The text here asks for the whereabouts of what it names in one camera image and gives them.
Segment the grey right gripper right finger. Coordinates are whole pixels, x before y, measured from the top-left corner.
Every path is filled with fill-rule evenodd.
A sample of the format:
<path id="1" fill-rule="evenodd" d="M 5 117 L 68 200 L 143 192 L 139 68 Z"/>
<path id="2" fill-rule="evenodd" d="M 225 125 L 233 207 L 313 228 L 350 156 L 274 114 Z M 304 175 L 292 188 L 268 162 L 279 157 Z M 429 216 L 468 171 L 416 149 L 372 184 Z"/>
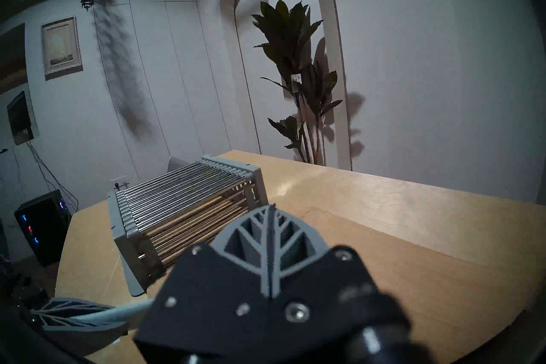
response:
<path id="1" fill-rule="evenodd" d="M 356 251 L 273 206 L 273 361 L 409 361 L 409 320 Z"/>

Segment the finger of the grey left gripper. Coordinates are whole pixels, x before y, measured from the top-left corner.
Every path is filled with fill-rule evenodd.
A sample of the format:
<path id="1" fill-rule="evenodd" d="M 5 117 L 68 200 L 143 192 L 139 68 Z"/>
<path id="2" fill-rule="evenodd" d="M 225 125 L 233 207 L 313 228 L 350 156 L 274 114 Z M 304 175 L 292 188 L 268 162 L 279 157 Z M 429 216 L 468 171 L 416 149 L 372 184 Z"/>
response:
<path id="1" fill-rule="evenodd" d="M 45 320 L 45 337 L 78 357 L 97 352 L 128 332 L 127 322 L 93 324 L 80 320 Z"/>
<path id="2" fill-rule="evenodd" d="M 114 308 L 114 306 L 88 300 L 54 297 L 39 309 L 31 309 L 30 314 L 40 324 L 74 324 L 72 318 L 94 314 Z"/>

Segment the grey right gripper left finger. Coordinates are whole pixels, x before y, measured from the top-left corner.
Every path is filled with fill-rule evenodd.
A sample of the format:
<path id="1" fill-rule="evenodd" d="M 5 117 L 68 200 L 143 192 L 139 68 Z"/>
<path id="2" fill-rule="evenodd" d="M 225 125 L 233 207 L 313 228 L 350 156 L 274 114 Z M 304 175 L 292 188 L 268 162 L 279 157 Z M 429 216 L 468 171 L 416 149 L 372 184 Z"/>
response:
<path id="1" fill-rule="evenodd" d="M 270 217 L 270 205 L 255 209 L 182 253 L 136 333 L 143 357 L 232 357 L 265 341 Z"/>

